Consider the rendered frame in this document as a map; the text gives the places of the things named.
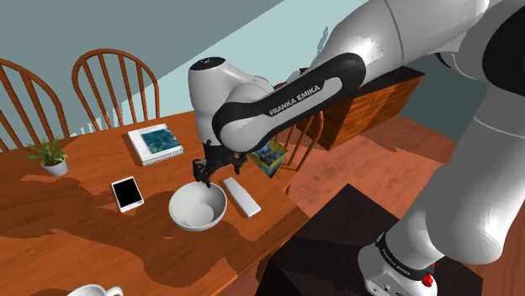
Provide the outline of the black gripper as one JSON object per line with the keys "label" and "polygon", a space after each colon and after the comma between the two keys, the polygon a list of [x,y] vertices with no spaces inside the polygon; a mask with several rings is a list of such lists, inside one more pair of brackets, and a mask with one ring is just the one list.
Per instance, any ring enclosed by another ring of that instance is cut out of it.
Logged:
{"label": "black gripper", "polygon": [[192,167],[195,181],[205,184],[207,188],[210,188],[210,169],[218,170],[232,164],[236,175],[239,175],[243,164],[247,162],[245,153],[231,151],[223,145],[213,145],[211,140],[206,140],[203,147],[205,160],[193,160]]}

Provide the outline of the white remote control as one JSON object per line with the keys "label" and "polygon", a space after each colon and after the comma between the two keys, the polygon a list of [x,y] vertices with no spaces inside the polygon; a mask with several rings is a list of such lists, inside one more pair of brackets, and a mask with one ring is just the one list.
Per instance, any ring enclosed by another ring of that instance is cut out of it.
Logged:
{"label": "white remote control", "polygon": [[261,207],[236,179],[228,177],[223,183],[247,218],[261,211]]}

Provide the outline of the white bowl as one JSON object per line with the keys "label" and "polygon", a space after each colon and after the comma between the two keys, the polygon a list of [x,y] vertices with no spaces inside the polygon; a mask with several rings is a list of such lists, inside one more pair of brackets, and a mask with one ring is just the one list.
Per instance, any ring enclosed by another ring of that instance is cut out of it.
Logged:
{"label": "white bowl", "polygon": [[187,231],[203,231],[214,227],[227,209],[224,191],[214,183],[208,188],[202,182],[181,186],[171,197],[168,211],[178,227]]}

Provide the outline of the colourful blue and yellow box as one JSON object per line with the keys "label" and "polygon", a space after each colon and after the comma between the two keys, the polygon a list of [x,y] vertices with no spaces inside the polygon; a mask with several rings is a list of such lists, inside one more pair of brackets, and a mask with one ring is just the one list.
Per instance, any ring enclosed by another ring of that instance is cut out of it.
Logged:
{"label": "colourful blue and yellow box", "polygon": [[288,151],[282,145],[275,140],[270,140],[249,156],[268,177],[272,178],[287,154]]}

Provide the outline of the white book with blue cover picture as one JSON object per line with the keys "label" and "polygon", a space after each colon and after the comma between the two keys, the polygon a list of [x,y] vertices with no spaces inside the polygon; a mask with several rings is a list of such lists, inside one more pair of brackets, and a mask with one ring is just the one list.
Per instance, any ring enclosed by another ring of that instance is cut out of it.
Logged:
{"label": "white book with blue cover picture", "polygon": [[132,130],[128,136],[144,167],[183,154],[183,147],[166,124]]}

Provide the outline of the white tablet with black screen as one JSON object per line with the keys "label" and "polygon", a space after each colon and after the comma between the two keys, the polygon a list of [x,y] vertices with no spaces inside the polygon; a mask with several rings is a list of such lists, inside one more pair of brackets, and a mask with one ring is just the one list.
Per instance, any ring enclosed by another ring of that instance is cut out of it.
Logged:
{"label": "white tablet with black screen", "polygon": [[112,182],[111,188],[121,213],[135,209],[144,203],[134,177],[126,177]]}

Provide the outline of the dark robot stand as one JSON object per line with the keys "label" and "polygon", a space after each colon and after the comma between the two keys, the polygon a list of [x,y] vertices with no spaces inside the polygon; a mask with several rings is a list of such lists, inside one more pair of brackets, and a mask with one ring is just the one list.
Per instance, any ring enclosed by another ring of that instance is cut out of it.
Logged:
{"label": "dark robot stand", "polygon": [[374,296],[358,253],[397,221],[346,185],[271,256],[255,296]]}

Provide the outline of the wooden chest of drawers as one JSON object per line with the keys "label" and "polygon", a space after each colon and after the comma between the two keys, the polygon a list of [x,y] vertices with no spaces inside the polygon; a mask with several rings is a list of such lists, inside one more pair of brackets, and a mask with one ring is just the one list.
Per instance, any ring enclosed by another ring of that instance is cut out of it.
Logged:
{"label": "wooden chest of drawers", "polygon": [[397,115],[423,77],[403,66],[349,93],[323,111],[318,144],[329,151]]}

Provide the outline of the wooden dining table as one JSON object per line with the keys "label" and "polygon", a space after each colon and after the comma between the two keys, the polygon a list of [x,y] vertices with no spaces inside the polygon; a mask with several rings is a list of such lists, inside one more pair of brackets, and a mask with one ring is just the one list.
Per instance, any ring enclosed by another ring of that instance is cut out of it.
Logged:
{"label": "wooden dining table", "polygon": [[[164,119],[183,146],[142,166],[119,127],[63,144],[68,172],[51,177],[27,153],[0,153],[0,296],[58,295],[96,283],[127,296],[214,296],[276,251],[307,220],[282,186],[247,163],[236,180],[261,211],[229,201],[213,228],[190,232],[168,212],[203,155],[194,115]],[[121,213],[111,183],[134,177],[144,203]]]}

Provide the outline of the green plant in white pot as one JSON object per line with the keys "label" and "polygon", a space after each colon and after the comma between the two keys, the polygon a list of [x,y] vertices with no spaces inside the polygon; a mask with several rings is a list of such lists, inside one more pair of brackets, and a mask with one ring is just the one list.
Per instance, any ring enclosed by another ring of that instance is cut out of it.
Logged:
{"label": "green plant in white pot", "polygon": [[51,176],[59,177],[68,172],[66,159],[68,155],[62,150],[63,146],[58,144],[59,138],[55,137],[48,141],[43,139],[38,145],[28,144],[27,151],[29,160],[37,160]]}

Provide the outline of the white cup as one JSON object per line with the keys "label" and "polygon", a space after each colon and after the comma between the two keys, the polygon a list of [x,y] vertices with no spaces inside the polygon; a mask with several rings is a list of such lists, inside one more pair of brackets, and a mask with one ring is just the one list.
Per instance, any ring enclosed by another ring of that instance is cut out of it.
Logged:
{"label": "white cup", "polygon": [[71,291],[67,296],[124,296],[121,287],[105,289],[98,284],[87,284]]}

